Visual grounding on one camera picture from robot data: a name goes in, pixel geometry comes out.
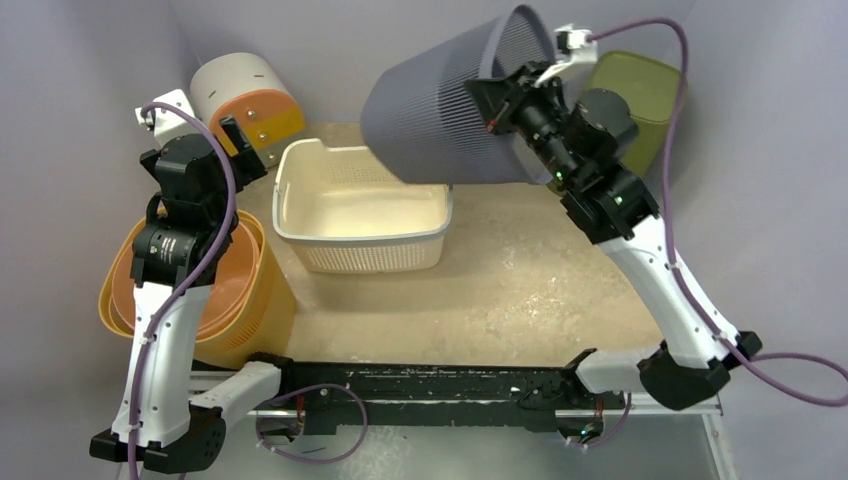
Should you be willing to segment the grey plastic basket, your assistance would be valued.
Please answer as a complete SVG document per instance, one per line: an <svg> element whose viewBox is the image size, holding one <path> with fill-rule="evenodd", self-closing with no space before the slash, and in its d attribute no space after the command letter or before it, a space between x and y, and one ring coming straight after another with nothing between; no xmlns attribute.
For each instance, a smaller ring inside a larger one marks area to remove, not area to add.
<svg viewBox="0 0 848 480"><path fill-rule="evenodd" d="M554 58L538 13L519 5L386 70L360 115L364 143L410 184L547 184L519 135L487 132L464 83Z"/></svg>

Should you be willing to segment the green plastic basket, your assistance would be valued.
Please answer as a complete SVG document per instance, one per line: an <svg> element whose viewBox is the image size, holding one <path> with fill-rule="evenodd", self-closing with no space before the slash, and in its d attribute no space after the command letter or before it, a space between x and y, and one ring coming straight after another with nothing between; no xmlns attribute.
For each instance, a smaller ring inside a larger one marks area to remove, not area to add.
<svg viewBox="0 0 848 480"><path fill-rule="evenodd" d="M604 53L591 70L582 94L604 89L621 96L639 126L639 137L621 163L644 177L663 148L675 103L680 70L637 53Z"/></svg>

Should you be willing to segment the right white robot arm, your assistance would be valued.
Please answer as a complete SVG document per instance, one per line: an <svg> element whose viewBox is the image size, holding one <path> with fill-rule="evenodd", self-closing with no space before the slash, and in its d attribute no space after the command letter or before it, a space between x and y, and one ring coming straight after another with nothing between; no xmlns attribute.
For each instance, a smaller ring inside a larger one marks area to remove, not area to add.
<svg viewBox="0 0 848 480"><path fill-rule="evenodd" d="M688 269L666 240L667 221L620 161L639 133L626 101L592 89L567 107L560 82L541 73L531 62L465 86L488 132L518 134L553 175L569 219L624 274L663 336L656 349L584 351L565 368L564 399L584 407L601 393L645 393L680 411L716 396L760 338L713 311L699 286L677 284Z"/></svg>

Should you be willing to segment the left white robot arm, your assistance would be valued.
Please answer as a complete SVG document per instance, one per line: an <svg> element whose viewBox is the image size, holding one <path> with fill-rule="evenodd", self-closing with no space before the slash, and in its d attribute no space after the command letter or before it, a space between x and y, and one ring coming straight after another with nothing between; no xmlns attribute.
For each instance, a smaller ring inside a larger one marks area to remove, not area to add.
<svg viewBox="0 0 848 480"><path fill-rule="evenodd" d="M265 173L237 121L226 117L220 127L234 154L194 121L192 133L140 158L159 189L130 242L135 325L128 378L115 420L89 447L92 457L126 464L132 478L204 471L250 410L265 401L284 409L297 399L285 359L261 353L207 392L189 392L201 316L238 225L236 194Z"/></svg>

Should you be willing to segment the white mini drawer cabinet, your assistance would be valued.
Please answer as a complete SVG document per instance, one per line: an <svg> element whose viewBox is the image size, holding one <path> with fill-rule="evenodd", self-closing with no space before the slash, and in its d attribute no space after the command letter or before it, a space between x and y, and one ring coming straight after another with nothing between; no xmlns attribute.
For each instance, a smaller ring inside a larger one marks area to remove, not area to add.
<svg viewBox="0 0 848 480"><path fill-rule="evenodd" d="M189 99L229 154L236 148L219 121L234 118L266 167L277 165L306 128L300 105L272 66L251 53L231 53L202 65L189 84Z"/></svg>

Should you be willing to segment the orange plastic basin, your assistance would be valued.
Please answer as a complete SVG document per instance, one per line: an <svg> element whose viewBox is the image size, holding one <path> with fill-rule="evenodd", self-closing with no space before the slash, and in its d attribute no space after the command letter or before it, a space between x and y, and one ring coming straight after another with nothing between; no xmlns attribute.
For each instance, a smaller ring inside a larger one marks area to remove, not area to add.
<svg viewBox="0 0 848 480"><path fill-rule="evenodd" d="M133 334L136 317L134 281L130 277L132 241L144 225L145 222L140 221L126 239L102 290L105 301L101 308L102 321L113 332L126 337ZM259 242L247 220L239 220L232 239L232 244L218 262L216 279L198 328L199 341L219 333L234 320L236 310L246 300L257 274Z"/></svg>

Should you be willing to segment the white plastic basket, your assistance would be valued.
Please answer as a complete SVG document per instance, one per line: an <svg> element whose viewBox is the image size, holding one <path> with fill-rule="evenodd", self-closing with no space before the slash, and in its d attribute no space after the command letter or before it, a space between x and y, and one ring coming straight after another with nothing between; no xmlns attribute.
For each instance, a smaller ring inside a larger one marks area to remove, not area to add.
<svg viewBox="0 0 848 480"><path fill-rule="evenodd" d="M272 197L273 228L306 270L367 274L435 266L454 192L400 181L364 146L313 138L284 150Z"/></svg>

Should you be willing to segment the yellow plastic basket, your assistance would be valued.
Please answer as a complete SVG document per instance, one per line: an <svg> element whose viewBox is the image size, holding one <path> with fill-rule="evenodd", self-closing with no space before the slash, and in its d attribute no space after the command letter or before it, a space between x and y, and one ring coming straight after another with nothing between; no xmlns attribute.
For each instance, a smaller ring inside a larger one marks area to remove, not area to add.
<svg viewBox="0 0 848 480"><path fill-rule="evenodd" d="M250 355L260 352L274 355L285 353L294 324L296 298L267 241L259 220L245 210L238 212L239 220L247 220L259 242L258 270L243 305L237 308L234 320L219 333L199 341L196 336L194 359L212 366L239 369ZM98 311L101 319L101 288Z"/></svg>

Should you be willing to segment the aluminium frame rail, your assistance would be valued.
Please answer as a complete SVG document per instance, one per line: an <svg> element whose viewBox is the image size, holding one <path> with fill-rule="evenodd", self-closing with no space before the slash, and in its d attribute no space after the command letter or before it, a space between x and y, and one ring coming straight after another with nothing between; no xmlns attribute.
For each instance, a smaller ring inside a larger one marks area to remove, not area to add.
<svg viewBox="0 0 848 480"><path fill-rule="evenodd" d="M199 120L187 123L190 134L173 135L140 159L160 191L133 241L133 350L119 412L89 446L95 458L177 474L207 469L215 440L250 407L286 398L283 369L266 357L209 395L187 397L201 314L238 224L236 195L259 172L236 121L223 122L235 155ZM709 312L672 241L658 241L672 230L669 211L617 163L634 130L560 120L491 120L486 128L488 139L520 136L564 182L570 218L616 263L660 326L663 343L635 365L636 389L672 410L714 397L747 360L750 334Z"/></svg>

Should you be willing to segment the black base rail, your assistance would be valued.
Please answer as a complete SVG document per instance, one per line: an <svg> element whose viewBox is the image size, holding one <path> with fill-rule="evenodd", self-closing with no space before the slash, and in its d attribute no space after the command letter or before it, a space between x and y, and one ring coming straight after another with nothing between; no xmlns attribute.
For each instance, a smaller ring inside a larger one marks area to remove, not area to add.
<svg viewBox="0 0 848 480"><path fill-rule="evenodd" d="M612 413L620 393L591 394L569 367L425 365L296 361L283 371L276 397L261 403L265 416L288 410L308 435L340 426L518 427L534 433Z"/></svg>

